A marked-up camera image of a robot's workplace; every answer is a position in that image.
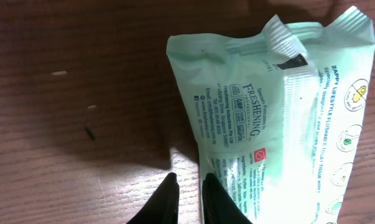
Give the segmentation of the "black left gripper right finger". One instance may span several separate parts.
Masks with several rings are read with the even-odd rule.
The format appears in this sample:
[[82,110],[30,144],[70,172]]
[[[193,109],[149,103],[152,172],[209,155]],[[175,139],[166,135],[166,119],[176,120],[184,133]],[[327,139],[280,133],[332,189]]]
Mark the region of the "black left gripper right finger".
[[213,173],[207,173],[201,192],[204,224],[252,224]]

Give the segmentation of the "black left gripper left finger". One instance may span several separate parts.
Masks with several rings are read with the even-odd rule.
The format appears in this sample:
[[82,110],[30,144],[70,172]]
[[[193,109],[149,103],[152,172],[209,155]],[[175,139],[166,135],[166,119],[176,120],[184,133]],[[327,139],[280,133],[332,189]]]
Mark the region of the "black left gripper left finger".
[[179,190],[177,175],[170,172],[127,224],[177,224]]

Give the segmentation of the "mint green wipes packet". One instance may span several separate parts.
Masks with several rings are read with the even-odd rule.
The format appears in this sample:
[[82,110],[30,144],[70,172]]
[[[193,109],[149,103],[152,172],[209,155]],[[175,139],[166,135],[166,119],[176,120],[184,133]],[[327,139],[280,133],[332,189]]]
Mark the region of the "mint green wipes packet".
[[272,17],[247,38],[169,37],[166,54],[198,144],[252,223],[336,223],[362,130],[373,21]]

